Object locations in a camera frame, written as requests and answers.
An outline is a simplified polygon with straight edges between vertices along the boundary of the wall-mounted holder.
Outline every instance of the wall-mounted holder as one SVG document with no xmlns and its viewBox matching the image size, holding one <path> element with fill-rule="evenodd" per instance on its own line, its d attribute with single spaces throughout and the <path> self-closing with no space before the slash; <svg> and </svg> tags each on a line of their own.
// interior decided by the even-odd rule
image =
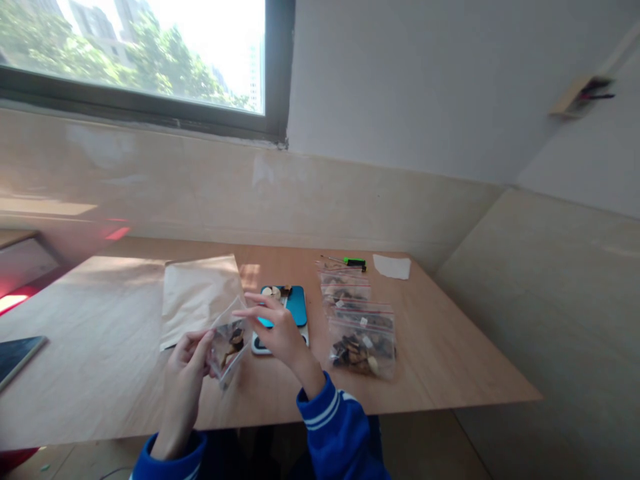
<svg viewBox="0 0 640 480">
<path fill-rule="evenodd" d="M 571 84 L 549 114 L 572 119 L 584 117 L 596 101 L 615 97 L 609 93 L 613 82 L 612 78 L 602 75 L 580 77 Z"/>
</svg>

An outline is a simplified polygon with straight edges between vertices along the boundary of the window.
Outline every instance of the window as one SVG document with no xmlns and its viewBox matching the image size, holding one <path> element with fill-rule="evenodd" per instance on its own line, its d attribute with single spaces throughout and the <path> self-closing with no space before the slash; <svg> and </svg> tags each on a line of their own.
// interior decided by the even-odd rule
<svg viewBox="0 0 640 480">
<path fill-rule="evenodd" d="M 0 0 L 0 97 L 284 142 L 294 1 Z"/>
</svg>

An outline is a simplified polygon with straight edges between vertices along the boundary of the building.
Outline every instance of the building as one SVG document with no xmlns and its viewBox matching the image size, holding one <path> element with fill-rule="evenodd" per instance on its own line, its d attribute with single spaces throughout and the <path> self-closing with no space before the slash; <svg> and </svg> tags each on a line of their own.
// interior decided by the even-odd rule
<svg viewBox="0 0 640 480">
<path fill-rule="evenodd" d="M 113 24 L 100 8 L 87 7 L 74 0 L 69 2 L 69 6 L 84 38 L 91 38 L 102 52 L 125 67 L 133 67 L 127 56 L 126 44 L 118 40 Z"/>
<path fill-rule="evenodd" d="M 265 36 L 261 35 L 249 48 L 249 104 L 255 112 L 264 113 Z"/>
<path fill-rule="evenodd" d="M 135 41 L 133 26 L 140 22 L 144 13 L 150 13 L 151 7 L 146 0 L 114 0 L 115 8 L 122 23 L 120 38 L 124 41 Z"/>
<path fill-rule="evenodd" d="M 215 65 L 212 65 L 211 73 L 213 74 L 213 78 L 215 78 L 218 81 L 218 84 L 222 87 L 222 90 L 225 93 L 229 93 L 229 86 L 227 85 L 227 81 L 222 75 L 222 72 L 220 71 L 220 69 L 216 68 Z"/>
<path fill-rule="evenodd" d="M 56 0 L 21 0 L 23 8 L 29 12 L 40 11 L 63 17 L 62 10 Z"/>
<path fill-rule="evenodd" d="M 113 25 L 100 8 L 86 7 L 73 0 L 69 6 L 83 37 L 117 40 Z"/>
</svg>

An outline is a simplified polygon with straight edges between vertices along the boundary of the kraft paper envelope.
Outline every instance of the kraft paper envelope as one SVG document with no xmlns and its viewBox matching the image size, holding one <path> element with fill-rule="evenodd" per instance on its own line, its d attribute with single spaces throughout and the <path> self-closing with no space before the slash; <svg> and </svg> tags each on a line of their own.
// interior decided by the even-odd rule
<svg viewBox="0 0 640 480">
<path fill-rule="evenodd" d="M 188 331 L 210 328 L 238 296 L 244 292 L 234 255 L 168 262 L 160 350 L 174 346 Z"/>
</svg>

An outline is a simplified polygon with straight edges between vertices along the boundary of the blue jacket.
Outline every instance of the blue jacket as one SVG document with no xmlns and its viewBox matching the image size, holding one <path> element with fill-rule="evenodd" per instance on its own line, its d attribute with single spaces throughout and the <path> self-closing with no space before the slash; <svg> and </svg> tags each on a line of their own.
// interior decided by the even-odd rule
<svg viewBox="0 0 640 480">
<path fill-rule="evenodd" d="M 389 479 L 380 460 L 369 450 L 369 421 L 362 406 L 348 393 L 327 383 L 312 401 L 300 390 L 296 403 L 307 426 L 307 444 L 318 479 Z M 149 455 L 156 435 L 146 443 L 131 475 L 132 480 L 193 480 L 207 443 L 196 432 L 186 455 L 178 460 L 158 461 Z"/>
</svg>

